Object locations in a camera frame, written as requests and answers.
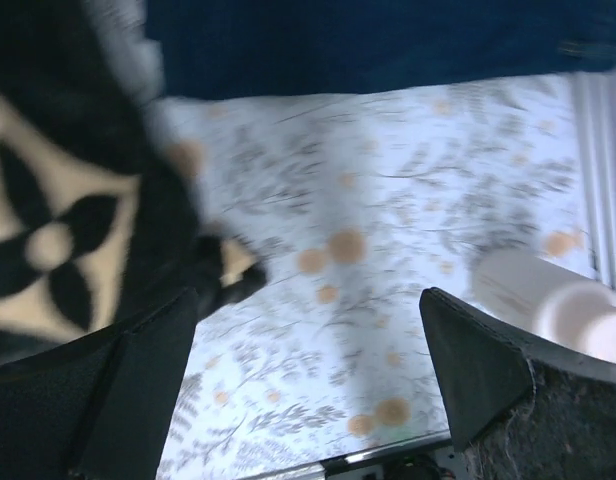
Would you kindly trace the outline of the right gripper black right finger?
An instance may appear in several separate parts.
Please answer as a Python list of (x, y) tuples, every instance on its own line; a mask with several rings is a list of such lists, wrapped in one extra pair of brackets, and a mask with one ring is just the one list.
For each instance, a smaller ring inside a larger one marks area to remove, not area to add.
[(438, 288), (420, 315), (450, 435), (473, 479), (616, 479), (616, 365)]

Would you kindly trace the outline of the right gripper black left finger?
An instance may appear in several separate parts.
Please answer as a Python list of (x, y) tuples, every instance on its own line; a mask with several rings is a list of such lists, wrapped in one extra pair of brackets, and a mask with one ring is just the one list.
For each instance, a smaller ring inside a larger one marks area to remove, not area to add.
[(0, 479), (153, 479), (197, 324), (188, 290), (0, 367)]

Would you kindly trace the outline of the beige bottle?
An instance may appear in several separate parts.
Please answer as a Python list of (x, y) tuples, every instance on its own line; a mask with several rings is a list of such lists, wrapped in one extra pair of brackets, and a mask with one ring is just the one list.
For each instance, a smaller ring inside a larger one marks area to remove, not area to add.
[(473, 271), (474, 298), (496, 318), (616, 364), (616, 293), (527, 251), (500, 249)]

